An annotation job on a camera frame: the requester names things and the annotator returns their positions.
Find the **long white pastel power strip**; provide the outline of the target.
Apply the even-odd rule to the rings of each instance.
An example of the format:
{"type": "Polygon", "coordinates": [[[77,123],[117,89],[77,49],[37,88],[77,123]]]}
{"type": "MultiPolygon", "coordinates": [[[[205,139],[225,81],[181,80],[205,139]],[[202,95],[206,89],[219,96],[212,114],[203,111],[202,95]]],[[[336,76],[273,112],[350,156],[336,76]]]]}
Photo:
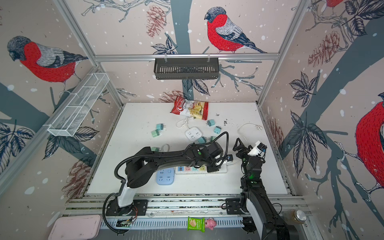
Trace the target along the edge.
{"type": "Polygon", "coordinates": [[[216,172],[208,172],[206,166],[201,166],[200,168],[195,167],[174,167],[175,174],[177,175],[202,175],[202,174],[225,174],[228,172],[227,165],[223,164],[221,168],[216,172]]]}

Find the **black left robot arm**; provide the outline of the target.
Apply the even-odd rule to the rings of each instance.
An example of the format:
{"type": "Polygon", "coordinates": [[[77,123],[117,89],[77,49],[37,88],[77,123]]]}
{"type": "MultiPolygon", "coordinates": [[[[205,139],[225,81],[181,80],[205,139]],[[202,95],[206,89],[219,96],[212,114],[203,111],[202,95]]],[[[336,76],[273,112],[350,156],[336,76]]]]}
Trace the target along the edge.
{"type": "Polygon", "coordinates": [[[212,142],[189,144],[182,151],[156,152],[144,147],[135,155],[117,164],[114,176],[121,182],[117,193],[107,196],[102,215],[121,216],[136,211],[134,196],[138,188],[146,185],[157,171],[175,167],[205,166],[207,171],[216,172],[228,158],[229,133],[223,132],[212,142]]]}

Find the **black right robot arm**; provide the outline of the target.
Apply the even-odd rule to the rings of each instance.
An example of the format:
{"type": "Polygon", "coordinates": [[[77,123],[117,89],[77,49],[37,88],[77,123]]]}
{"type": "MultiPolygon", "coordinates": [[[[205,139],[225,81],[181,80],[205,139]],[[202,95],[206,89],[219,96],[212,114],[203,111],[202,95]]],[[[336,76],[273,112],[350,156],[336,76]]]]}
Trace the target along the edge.
{"type": "Polygon", "coordinates": [[[233,151],[242,160],[241,201],[243,211],[252,217],[252,231],[257,231],[261,240],[298,240],[299,232],[287,224],[278,214],[267,196],[261,179],[265,160],[251,153],[252,147],[246,147],[241,139],[236,139],[233,151]]]}

